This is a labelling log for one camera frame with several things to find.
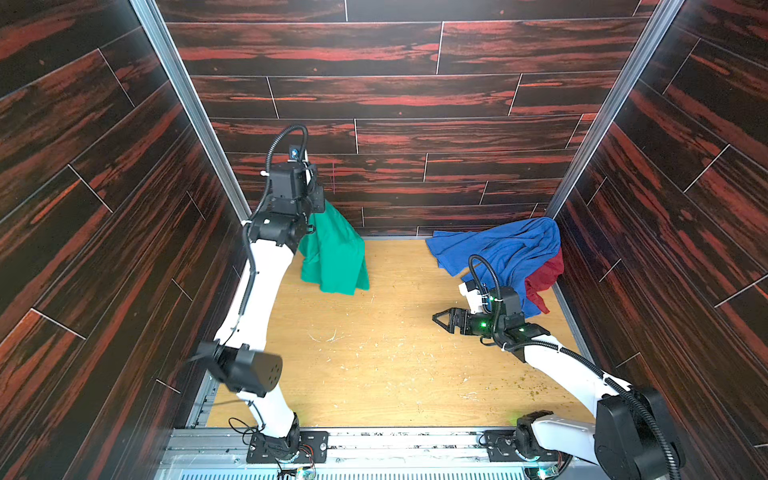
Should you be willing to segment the green cloth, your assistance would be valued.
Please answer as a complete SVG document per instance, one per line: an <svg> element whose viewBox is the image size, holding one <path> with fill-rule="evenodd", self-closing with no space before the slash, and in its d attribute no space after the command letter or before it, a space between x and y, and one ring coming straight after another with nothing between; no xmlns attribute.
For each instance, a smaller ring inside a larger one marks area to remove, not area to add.
<svg viewBox="0 0 768 480"><path fill-rule="evenodd" d="M365 243L346 218L328 201L323 213L313 213L307 234L299 244L304 259L301 280L316 284L324 293L354 295L368 291L370 282Z"/></svg>

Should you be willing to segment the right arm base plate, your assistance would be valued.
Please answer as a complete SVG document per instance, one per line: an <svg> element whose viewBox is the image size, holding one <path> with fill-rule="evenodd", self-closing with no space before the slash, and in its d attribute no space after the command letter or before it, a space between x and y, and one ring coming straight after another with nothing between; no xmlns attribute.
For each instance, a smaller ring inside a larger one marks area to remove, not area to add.
<svg viewBox="0 0 768 480"><path fill-rule="evenodd" d="M524 453L516 444L514 429L484 430L477 442L491 463L559 463L565 460L562 453L553 450Z"/></svg>

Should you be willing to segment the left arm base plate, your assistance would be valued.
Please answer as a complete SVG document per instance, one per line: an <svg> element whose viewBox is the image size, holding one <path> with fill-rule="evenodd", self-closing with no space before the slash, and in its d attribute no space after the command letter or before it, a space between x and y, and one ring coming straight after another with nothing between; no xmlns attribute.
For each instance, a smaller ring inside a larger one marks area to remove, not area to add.
<svg viewBox="0 0 768 480"><path fill-rule="evenodd" d="M329 437L327 431L318 430L300 430L282 438L255 433L248 446L246 462L323 464L327 459Z"/></svg>

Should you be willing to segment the aluminium front rail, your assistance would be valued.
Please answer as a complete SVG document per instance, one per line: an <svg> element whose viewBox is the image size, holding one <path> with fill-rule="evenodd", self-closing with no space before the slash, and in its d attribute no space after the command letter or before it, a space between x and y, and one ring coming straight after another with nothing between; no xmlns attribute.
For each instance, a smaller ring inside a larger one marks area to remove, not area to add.
<svg viewBox="0 0 768 480"><path fill-rule="evenodd" d="M559 463L491 463L477 442L510 427L320 427L330 435L323 464L248 464L232 429L176 430L158 479L602 479L596 464L564 453Z"/></svg>

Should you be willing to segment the dark red cloth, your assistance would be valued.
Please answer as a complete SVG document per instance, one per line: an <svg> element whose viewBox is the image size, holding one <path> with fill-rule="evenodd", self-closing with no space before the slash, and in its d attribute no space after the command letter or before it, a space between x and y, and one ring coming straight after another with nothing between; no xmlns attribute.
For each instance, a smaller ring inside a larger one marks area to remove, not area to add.
<svg viewBox="0 0 768 480"><path fill-rule="evenodd" d="M563 255L562 250L559 250L555 256L547 260L525 279L526 299L535 307L535 313L532 313L532 316L550 313L540 293L550 289L563 273Z"/></svg>

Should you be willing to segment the blue cloth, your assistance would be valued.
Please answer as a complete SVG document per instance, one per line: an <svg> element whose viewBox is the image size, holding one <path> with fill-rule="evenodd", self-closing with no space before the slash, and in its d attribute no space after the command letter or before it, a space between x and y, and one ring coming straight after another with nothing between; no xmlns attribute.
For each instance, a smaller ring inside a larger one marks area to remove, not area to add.
<svg viewBox="0 0 768 480"><path fill-rule="evenodd" d="M436 231L426 245L438 266L452 276L463 273L472 254L486 259L500 285L520 296L527 317L535 313L535 307L526 299L525 279L561 250L561 237L557 223L541 217L481 232Z"/></svg>

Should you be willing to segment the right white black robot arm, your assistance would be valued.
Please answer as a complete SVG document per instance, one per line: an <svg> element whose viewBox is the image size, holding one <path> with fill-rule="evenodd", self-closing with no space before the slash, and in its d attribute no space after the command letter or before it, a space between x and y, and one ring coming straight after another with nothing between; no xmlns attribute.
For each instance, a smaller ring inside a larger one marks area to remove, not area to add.
<svg viewBox="0 0 768 480"><path fill-rule="evenodd" d="M512 354L567 390L593 417L582 422L535 411L520 417L509 434L486 434L488 452L544 462L537 479L558 477L575 459L599 466L610 479L680 478L685 454L657 390L609 374L528 322L510 288L488 291L470 281L460 292L467 308L434 314L436 325Z"/></svg>

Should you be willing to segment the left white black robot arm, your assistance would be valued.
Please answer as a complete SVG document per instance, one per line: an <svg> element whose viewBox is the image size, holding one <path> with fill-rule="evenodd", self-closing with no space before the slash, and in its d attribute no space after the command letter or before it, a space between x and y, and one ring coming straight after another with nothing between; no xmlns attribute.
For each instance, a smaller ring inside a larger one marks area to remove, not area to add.
<svg viewBox="0 0 768 480"><path fill-rule="evenodd" d="M279 388L282 358L265 351L268 325L283 277L312 231L310 216L325 210L325 199L317 168L306 161L279 163L265 173L265 196L243 224L247 263L234 303L214 339L199 344L195 359L248 406L257 421L257 445L290 461L299 452L299 420Z"/></svg>

